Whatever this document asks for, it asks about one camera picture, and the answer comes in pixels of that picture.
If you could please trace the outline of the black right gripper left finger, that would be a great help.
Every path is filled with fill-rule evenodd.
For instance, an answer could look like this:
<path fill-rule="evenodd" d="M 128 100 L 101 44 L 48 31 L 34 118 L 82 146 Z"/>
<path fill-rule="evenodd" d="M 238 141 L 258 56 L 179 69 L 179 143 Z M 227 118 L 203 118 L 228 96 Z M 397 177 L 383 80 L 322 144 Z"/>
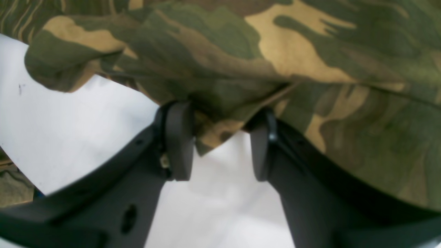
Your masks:
<path fill-rule="evenodd" d="M 168 103 L 95 171 L 1 210 L 1 238 L 27 248 L 143 248 L 164 184 L 191 177 L 193 133 L 192 104 Z"/>

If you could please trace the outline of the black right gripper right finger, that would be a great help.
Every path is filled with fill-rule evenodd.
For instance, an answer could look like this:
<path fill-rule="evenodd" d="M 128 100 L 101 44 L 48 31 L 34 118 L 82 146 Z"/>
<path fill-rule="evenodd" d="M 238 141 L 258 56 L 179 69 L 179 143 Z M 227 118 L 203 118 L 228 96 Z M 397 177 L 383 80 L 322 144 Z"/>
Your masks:
<path fill-rule="evenodd" d="M 277 191 L 296 248 L 434 248 L 440 214 L 335 165 L 269 108 L 249 122 L 255 177 Z"/>

